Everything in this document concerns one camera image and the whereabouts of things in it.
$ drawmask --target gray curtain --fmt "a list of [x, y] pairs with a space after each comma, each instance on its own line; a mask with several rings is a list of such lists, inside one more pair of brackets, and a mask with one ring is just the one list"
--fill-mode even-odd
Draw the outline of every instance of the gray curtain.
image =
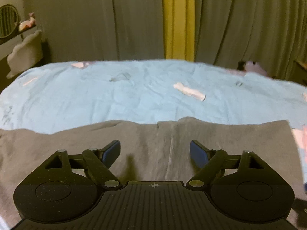
[[261, 63], [289, 78], [293, 60], [307, 61], [307, 0], [195, 0], [195, 61], [236, 68]]
[[52, 62], [164, 58], [162, 0], [24, 0]]

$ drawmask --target ribbed black surface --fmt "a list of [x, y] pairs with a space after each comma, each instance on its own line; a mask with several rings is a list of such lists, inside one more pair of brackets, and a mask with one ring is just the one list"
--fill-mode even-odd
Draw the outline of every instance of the ribbed black surface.
[[15, 229], [293, 230], [296, 228], [286, 220], [268, 224], [248, 224], [232, 220], [217, 211], [205, 193], [188, 190], [181, 182], [129, 182], [121, 190], [106, 192], [92, 211], [74, 221], [42, 224], [24, 220]]

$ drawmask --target black object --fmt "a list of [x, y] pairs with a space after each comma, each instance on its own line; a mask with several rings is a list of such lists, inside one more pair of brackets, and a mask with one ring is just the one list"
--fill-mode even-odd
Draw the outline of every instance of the black object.
[[[193, 140], [191, 158], [201, 170], [186, 186], [124, 187], [109, 171], [119, 153], [117, 140], [81, 155], [58, 150], [17, 186], [14, 203], [23, 219], [14, 229], [296, 229], [286, 220], [292, 188], [253, 152], [228, 155]], [[238, 170], [224, 176], [226, 169]]]

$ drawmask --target blue blanket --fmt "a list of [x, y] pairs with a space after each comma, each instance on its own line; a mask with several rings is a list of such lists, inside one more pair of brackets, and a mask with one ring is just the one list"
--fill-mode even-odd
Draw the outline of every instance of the blue blanket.
[[[54, 132], [106, 120], [157, 123], [190, 116], [212, 123], [307, 123], [306, 88], [256, 73], [244, 77], [202, 63], [176, 60], [75, 62], [32, 68], [0, 95], [0, 128]], [[173, 88], [181, 82], [204, 101]], [[305, 153], [299, 149], [305, 182]]]

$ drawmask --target nightstand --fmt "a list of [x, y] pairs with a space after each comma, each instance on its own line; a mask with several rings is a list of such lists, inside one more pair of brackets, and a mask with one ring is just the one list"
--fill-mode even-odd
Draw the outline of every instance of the nightstand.
[[293, 70], [289, 81], [299, 83], [303, 86], [307, 86], [307, 63], [303, 63], [300, 60], [293, 61]]

